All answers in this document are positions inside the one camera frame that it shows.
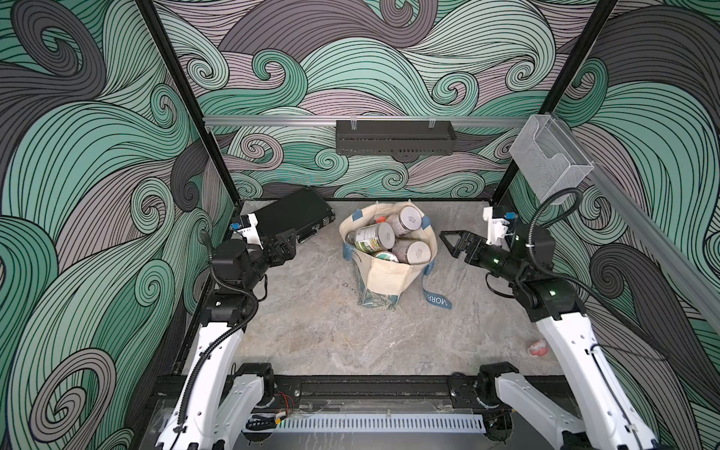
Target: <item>white bracket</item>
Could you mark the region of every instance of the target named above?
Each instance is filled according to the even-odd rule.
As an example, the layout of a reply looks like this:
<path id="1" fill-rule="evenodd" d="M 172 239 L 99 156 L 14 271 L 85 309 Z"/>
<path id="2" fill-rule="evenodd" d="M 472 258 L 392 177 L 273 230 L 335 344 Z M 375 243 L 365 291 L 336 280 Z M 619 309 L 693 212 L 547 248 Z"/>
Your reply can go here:
<path id="1" fill-rule="evenodd" d="M 495 378 L 498 398 L 533 426 L 555 450 L 562 447 L 562 432 L 582 433 L 585 423 L 568 413 L 530 384 L 520 374 L 507 373 Z"/>
<path id="2" fill-rule="evenodd" d="M 217 411 L 214 441 L 225 441 L 225 450 L 232 450 L 240 432 L 245 428 L 253 408 L 262 400 L 264 381 L 253 374 L 235 378 L 230 393 Z"/>
<path id="3" fill-rule="evenodd" d="M 243 236 L 248 241 L 248 244 L 257 244 L 260 248 L 263 248 L 263 245 L 260 243 L 260 235 L 258 234 L 257 228 L 258 218 L 254 213 L 251 213 L 248 214 L 248 219 L 250 220 L 250 226 L 247 228 L 241 228 L 240 230 L 235 230 L 235 232 Z"/>
<path id="4" fill-rule="evenodd" d="M 493 219 L 491 206 L 482 209 L 482 218 L 487 222 L 487 244 L 489 246 L 500 245 L 500 240 L 508 232 L 510 222 L 503 218 Z"/>

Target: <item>marble floor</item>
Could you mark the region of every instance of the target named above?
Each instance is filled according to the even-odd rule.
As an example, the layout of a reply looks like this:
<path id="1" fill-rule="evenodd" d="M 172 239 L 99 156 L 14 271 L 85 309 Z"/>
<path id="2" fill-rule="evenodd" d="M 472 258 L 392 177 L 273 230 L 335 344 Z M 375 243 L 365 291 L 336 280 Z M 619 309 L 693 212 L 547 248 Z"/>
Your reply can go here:
<path id="1" fill-rule="evenodd" d="M 248 202 L 252 212 L 266 202 Z M 514 300 L 488 291 L 485 270 L 450 257 L 439 243 L 426 289 L 447 297 L 452 310 L 430 305 L 416 279 L 393 311 L 357 302 L 352 262 L 342 256 L 340 223 L 368 202 L 331 202 L 337 219 L 297 247 L 297 256 L 272 268 L 269 295 L 250 322 L 233 361 L 272 363 L 277 374 L 477 373 L 481 364 L 509 361 L 525 375 L 561 374 L 552 351 L 530 356 L 541 337 Z M 485 234 L 484 202 L 419 202 L 442 230 Z M 490 278 L 508 292 L 507 284 Z M 262 286 L 256 293 L 262 295 Z"/>

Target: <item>green swirl pattern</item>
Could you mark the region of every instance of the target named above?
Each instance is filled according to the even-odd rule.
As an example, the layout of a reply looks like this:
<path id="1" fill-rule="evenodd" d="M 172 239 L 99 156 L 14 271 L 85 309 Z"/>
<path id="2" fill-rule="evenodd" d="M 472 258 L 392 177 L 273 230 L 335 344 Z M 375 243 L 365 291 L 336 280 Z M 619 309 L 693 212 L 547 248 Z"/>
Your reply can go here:
<path id="1" fill-rule="evenodd" d="M 438 0 L 435 12 L 429 0 L 397 0 L 412 9 L 400 13 L 405 24 L 383 17 L 380 0 L 251 3 L 156 4 L 205 114 L 527 117 L 596 1 Z M 554 113 L 720 289 L 720 6 L 654 3 L 618 4 Z M 283 14 L 302 19 L 273 28 Z M 179 345 L 161 342 L 181 333 L 173 318 L 197 308 L 193 288 L 207 269 L 199 232 L 219 243 L 234 205 L 195 151 L 198 130 L 170 79 L 133 0 L 0 1 L 0 436 L 9 448 L 127 448 L 140 380 L 163 370 L 153 358 L 161 343 Z M 339 156 L 332 128 L 213 130 L 243 198 L 298 184 L 337 198 L 486 197 L 519 130 L 456 131 L 464 154 L 400 161 Z M 477 161 L 492 170 L 468 165 Z M 552 226 L 555 264 L 591 283 L 597 252 L 647 250 L 590 180 L 581 186 L 579 213 Z M 538 202 L 522 176 L 510 193 L 529 219 Z M 634 282 L 615 286 L 612 301 L 640 325 Z M 626 335 L 583 296 L 598 333 Z M 693 334 L 683 342 L 720 367 L 720 338 L 692 299 L 676 300 Z M 667 369 L 677 389 L 658 393 L 652 371 L 610 359 L 664 444 L 710 450 L 720 441 L 720 408 L 703 386 Z M 80 409 L 56 410 L 79 390 Z M 36 439 L 38 412 L 62 436 Z"/>

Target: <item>metal frame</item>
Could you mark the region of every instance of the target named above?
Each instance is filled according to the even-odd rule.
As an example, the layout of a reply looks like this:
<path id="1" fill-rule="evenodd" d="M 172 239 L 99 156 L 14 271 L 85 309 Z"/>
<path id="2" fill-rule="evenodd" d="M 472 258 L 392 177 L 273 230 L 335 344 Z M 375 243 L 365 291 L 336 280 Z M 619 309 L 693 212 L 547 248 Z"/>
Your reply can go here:
<path id="1" fill-rule="evenodd" d="M 422 405 L 426 401 L 428 405 L 437 405 L 437 408 L 455 413 L 472 413 L 482 415 L 489 420 L 507 413 L 502 408 L 488 409 L 483 407 L 468 408 L 465 401 L 475 401 L 477 394 L 470 397 L 470 390 L 464 392 L 462 385 L 472 387 L 476 376 L 454 374 L 451 376 L 435 375 L 275 375 L 276 392 L 286 392 L 294 399 L 296 408 L 303 412 L 313 413 L 313 417 L 322 410 L 322 413 L 341 414 L 342 412 L 353 412 L 357 408 L 353 405 L 363 405 L 373 402 L 377 404 L 392 405 L 413 402 Z M 234 392 L 233 386 L 238 378 L 229 375 L 225 378 L 222 386 L 221 398 L 225 398 Z M 542 375 L 525 377 L 527 382 L 540 391 L 541 394 L 549 397 L 562 408 L 571 414 L 577 414 L 575 397 L 570 385 L 562 375 Z M 176 406 L 180 392 L 185 385 L 184 375 L 163 375 L 157 378 L 152 393 L 148 398 L 143 411 L 145 427 L 136 430 L 133 436 L 130 449 L 137 450 L 145 437 L 147 427 L 156 412 L 156 406 L 172 404 Z M 255 407 L 253 413 L 278 413 L 284 409 L 284 403 L 275 401 L 270 405 L 259 408 Z M 418 412 L 408 409 L 409 413 Z"/>
<path id="2" fill-rule="evenodd" d="M 590 50 L 592 50 L 595 40 L 598 39 L 600 31 L 605 26 L 605 22 L 608 21 L 608 18 L 613 12 L 613 8 L 615 8 L 617 2 L 618 0 L 600 0 L 597 6 L 595 6 L 593 13 L 588 19 L 588 23 L 580 33 L 575 46 L 570 52 L 569 58 L 565 61 L 565 64 L 560 70 L 560 74 L 555 79 L 555 82 L 552 84 L 550 91 L 547 93 L 543 104 L 540 106 L 538 114 L 553 112 L 558 103 L 560 103 L 560 99 L 562 99 L 565 91 L 570 86 L 570 83 L 572 83 L 573 78 L 575 78 L 575 74 L 578 70 L 580 70 L 585 62 L 585 59 L 590 54 Z M 505 170 L 503 178 L 495 188 L 495 192 L 492 194 L 492 199 L 490 199 L 491 206 L 497 206 L 500 204 L 500 200 L 502 200 L 508 192 L 508 189 L 510 188 L 510 185 L 515 179 L 515 175 L 517 173 L 518 165 L 515 161 L 511 161 L 510 165 Z"/>
<path id="3" fill-rule="evenodd" d="M 135 3 L 145 20 L 145 24 L 147 25 L 150 34 L 153 36 L 153 41 L 155 41 L 155 45 L 160 52 L 160 56 L 163 58 L 163 61 L 165 61 L 170 77 L 172 77 L 175 86 L 177 86 L 178 94 L 180 95 L 183 103 L 185 103 L 185 107 L 190 114 L 190 118 L 197 128 L 200 139 L 202 140 L 207 153 L 210 155 L 210 159 L 214 163 L 217 173 L 220 175 L 220 179 L 225 185 L 228 195 L 230 195 L 230 199 L 233 201 L 236 208 L 241 207 L 243 201 L 240 198 L 240 193 L 235 187 L 235 183 L 233 182 L 232 176 L 230 176 L 228 167 L 222 160 L 222 153 L 220 152 L 220 148 L 217 146 L 217 141 L 205 129 L 202 121 L 202 109 L 200 108 L 200 104 L 197 102 L 195 95 L 192 93 L 190 83 L 187 81 L 185 72 L 183 72 L 183 69 L 180 66 L 180 60 L 178 59 L 177 54 L 175 54 L 175 49 L 173 49 L 170 37 L 165 31 L 163 23 L 160 21 L 160 16 L 158 15 L 157 9 L 155 9 L 153 0 L 135 0 Z"/>
<path id="4" fill-rule="evenodd" d="M 203 120 L 206 127 L 334 127 L 339 120 L 449 120 L 454 127 L 522 128 L 527 117 L 473 117 L 473 116 L 296 116 L 273 115 L 209 115 Z"/>

